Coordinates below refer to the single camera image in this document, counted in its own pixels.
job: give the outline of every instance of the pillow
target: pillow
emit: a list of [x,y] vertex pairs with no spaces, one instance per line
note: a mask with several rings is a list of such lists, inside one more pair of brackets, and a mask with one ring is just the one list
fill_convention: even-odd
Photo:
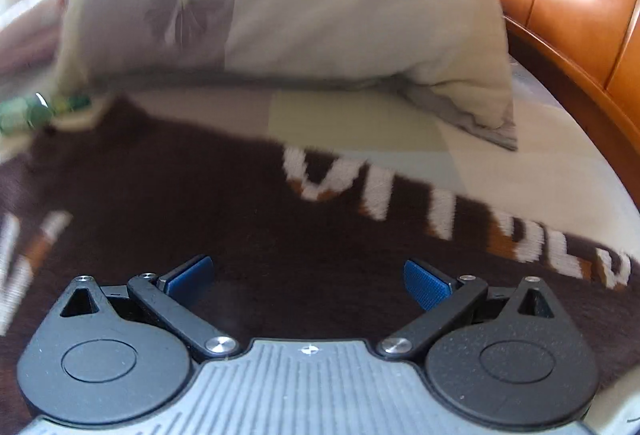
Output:
[[156,66],[344,81],[401,74],[414,103],[438,111],[444,101],[443,116],[453,109],[466,128],[515,144],[500,131],[511,75],[498,0],[72,0],[59,90]]

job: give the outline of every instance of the flower embroidery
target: flower embroidery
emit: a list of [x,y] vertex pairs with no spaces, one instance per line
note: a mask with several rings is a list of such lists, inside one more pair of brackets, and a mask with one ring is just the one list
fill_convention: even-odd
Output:
[[225,1],[151,0],[145,21],[156,39],[187,48],[204,36],[210,17],[220,12]]

